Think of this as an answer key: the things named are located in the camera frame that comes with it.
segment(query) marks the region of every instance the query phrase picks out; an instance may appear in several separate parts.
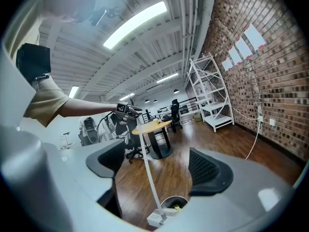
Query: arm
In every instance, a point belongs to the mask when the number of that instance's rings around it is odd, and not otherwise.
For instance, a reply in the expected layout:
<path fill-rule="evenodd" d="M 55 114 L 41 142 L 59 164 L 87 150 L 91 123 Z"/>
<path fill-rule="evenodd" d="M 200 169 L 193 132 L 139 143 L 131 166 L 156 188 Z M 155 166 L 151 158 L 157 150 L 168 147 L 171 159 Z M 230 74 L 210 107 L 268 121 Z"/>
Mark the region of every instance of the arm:
<path fill-rule="evenodd" d="M 102 104 L 78 99 L 69 99 L 58 110 L 62 117 L 85 116 L 115 111 L 117 104 Z"/>

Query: red brick wall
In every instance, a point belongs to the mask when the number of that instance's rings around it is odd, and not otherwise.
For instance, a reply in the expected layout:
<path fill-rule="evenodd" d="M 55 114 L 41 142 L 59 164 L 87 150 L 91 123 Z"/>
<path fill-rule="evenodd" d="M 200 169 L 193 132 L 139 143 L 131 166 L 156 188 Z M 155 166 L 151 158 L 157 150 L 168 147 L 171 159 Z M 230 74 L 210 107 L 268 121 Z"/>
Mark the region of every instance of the red brick wall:
<path fill-rule="evenodd" d="M 215 0 L 204 54 L 211 52 L 221 70 L 232 105 L 256 118 L 261 106 L 262 135 L 301 159 L 309 158 L 309 57 L 306 41 L 282 0 Z M 244 35 L 252 23 L 266 40 L 254 51 Z M 221 63 L 239 37 L 253 52 L 229 71 Z M 235 122 L 257 131 L 257 122 L 234 112 Z M 269 125 L 269 119 L 276 126 Z"/>

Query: white wall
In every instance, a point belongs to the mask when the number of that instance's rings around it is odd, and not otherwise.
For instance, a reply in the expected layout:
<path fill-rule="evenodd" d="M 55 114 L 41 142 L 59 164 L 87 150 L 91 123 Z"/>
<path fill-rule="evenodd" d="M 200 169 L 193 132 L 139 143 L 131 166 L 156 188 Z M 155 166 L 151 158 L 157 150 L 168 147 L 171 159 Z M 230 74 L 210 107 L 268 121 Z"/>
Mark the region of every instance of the white wall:
<path fill-rule="evenodd" d="M 20 127 L 24 131 L 31 132 L 38 136 L 43 142 L 51 143 L 57 147 L 61 147 L 60 136 L 66 132 L 70 132 L 67 135 L 69 144 L 76 143 L 80 146 L 79 134 L 79 118 L 80 117 L 66 117 L 57 116 L 46 128 L 41 125 L 36 119 L 23 118 L 20 122 Z M 92 115 L 96 125 L 102 119 L 102 115 Z M 102 125 L 99 127 L 99 133 L 104 131 Z"/>
<path fill-rule="evenodd" d="M 174 94 L 173 91 L 178 89 L 180 92 Z M 173 86 L 167 89 L 162 90 L 161 92 L 155 93 L 153 95 L 147 96 L 142 101 L 136 101 L 135 104 L 143 109 L 143 113 L 148 109 L 151 112 L 151 115 L 156 115 L 157 110 L 162 107 L 172 105 L 172 100 L 177 99 L 178 102 L 182 102 L 188 99 L 188 95 L 183 88 L 183 84 Z"/>

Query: electrical outlet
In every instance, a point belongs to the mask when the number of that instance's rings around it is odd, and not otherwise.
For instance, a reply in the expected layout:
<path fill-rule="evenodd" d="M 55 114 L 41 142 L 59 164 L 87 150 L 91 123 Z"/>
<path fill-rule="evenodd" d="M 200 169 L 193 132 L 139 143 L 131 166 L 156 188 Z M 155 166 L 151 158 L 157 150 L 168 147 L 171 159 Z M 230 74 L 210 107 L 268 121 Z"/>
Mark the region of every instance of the electrical outlet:
<path fill-rule="evenodd" d="M 270 124 L 271 126 L 275 126 L 275 120 L 271 118 L 271 119 L 269 120 L 269 124 Z"/>

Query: white pole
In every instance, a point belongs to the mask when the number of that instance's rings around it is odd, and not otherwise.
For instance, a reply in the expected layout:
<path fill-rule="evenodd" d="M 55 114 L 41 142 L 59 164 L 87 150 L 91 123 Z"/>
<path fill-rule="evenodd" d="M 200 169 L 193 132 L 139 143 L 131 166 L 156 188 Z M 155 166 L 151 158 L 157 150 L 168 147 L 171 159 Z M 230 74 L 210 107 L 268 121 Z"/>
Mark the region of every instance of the white pole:
<path fill-rule="evenodd" d="M 148 160 L 147 160 L 147 153 L 146 153 L 145 144 L 144 144 L 144 140 L 143 140 L 143 134 L 141 132 L 142 124 L 140 122 L 140 118 L 137 118 L 137 125 L 138 125 L 139 132 L 140 132 L 140 145 L 141 145 L 141 151 L 143 153 L 143 158 L 144 158 L 144 162 L 145 162 L 146 172 L 147 172 L 147 175 L 148 175 L 148 180 L 149 180 L 149 183 L 150 183 L 151 191 L 153 192 L 154 200 L 156 202 L 156 205 L 158 206 L 159 212 L 160 212 L 161 217 L 162 217 L 161 222 L 163 222 L 163 221 L 166 220 L 166 215 L 164 214 L 164 212 L 162 210 L 158 195 L 157 195 L 156 190 L 155 190 L 155 184 L 154 184 L 153 178 L 151 176 L 151 172 L 150 172 L 150 168 L 149 168 L 149 164 L 148 164 Z"/>

